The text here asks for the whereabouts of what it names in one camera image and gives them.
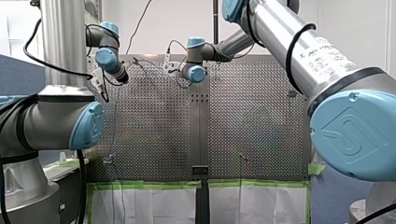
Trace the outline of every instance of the robotic arm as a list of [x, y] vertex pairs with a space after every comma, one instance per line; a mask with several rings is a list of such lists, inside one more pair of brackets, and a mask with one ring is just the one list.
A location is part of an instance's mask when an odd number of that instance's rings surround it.
[[344, 175], [396, 180], [396, 80], [380, 68], [354, 64], [296, 15], [298, 1], [290, 6], [279, 0], [223, 1], [224, 19], [242, 30], [218, 46], [191, 38], [183, 77], [201, 82], [203, 60], [228, 62], [255, 42], [264, 45], [309, 99], [311, 137], [321, 157]]
[[[32, 5], [42, 12], [46, 87], [30, 97], [0, 97], [4, 223], [10, 223], [6, 209], [11, 223], [58, 223], [59, 188], [48, 183], [38, 151], [87, 149], [101, 136], [103, 106], [87, 88], [86, 47], [99, 48], [95, 60], [110, 76], [121, 83], [128, 81], [119, 61], [116, 25], [104, 22], [86, 27], [81, 0], [35, 0]], [[25, 215], [40, 210], [46, 213]], [[84, 212], [80, 213], [82, 223]]]

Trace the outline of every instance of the metal pole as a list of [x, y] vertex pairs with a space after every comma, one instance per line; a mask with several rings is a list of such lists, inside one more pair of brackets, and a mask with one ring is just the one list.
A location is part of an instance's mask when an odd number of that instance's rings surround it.
[[[53, 65], [87, 72], [84, 1], [41, 0], [44, 58]], [[46, 67], [47, 85], [85, 87], [86, 78]]]
[[219, 0], [213, 0], [213, 43], [219, 43]]

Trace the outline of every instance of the pegboard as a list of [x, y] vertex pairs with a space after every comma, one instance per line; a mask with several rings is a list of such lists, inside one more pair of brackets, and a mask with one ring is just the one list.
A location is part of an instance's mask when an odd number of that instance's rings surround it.
[[140, 66], [124, 57], [129, 83], [106, 85], [110, 102], [102, 102], [105, 130], [89, 165], [90, 180], [191, 179], [190, 91], [163, 73], [162, 60], [136, 58], [155, 64]]
[[[89, 165], [91, 182], [189, 180], [193, 165], [208, 165], [208, 178], [307, 176], [306, 101], [291, 94], [295, 91], [271, 56], [209, 63], [205, 82], [188, 89], [163, 73], [163, 55], [135, 55], [155, 63], [140, 62], [143, 68], [128, 63], [133, 57], [122, 57], [130, 83], [107, 85], [110, 103]], [[104, 163], [108, 155], [111, 164]]]
[[273, 57], [212, 63], [209, 85], [209, 178], [307, 176], [306, 100]]

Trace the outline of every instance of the white wall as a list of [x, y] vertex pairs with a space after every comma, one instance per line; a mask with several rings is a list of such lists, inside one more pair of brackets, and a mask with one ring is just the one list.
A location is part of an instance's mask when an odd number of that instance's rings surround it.
[[356, 64], [389, 70], [389, 2], [392, 0], [319, 2], [319, 32], [323, 36]]
[[[128, 48], [131, 34], [148, 0], [103, 0], [103, 20], [115, 22], [120, 27], [120, 52]], [[318, 0], [301, 0], [303, 19], [318, 23]], [[201, 36], [213, 41], [212, 0], [153, 0], [133, 40], [130, 53], [164, 54], [172, 39], [183, 44], [191, 36]], [[230, 24], [221, 17], [219, 2], [219, 39], [224, 39], [236, 30], [238, 25]], [[174, 46], [172, 53], [185, 53]], [[252, 54], [265, 54], [265, 49], [255, 47]]]
[[[30, 1], [4, 1], [0, 0], [0, 54], [12, 58], [35, 63], [23, 52], [23, 46], [35, 28], [35, 24], [41, 17], [40, 11], [31, 7]], [[89, 14], [85, 14], [86, 23], [97, 23]], [[41, 26], [36, 38], [29, 46], [29, 52], [43, 59], [43, 38]]]

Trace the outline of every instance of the white cloth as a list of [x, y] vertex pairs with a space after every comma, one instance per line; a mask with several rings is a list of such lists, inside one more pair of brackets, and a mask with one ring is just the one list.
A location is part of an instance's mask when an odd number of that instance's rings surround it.
[[210, 219], [216, 224], [307, 224], [307, 188], [239, 187], [210, 189]]
[[195, 224], [195, 194], [196, 189], [97, 190], [91, 224]]

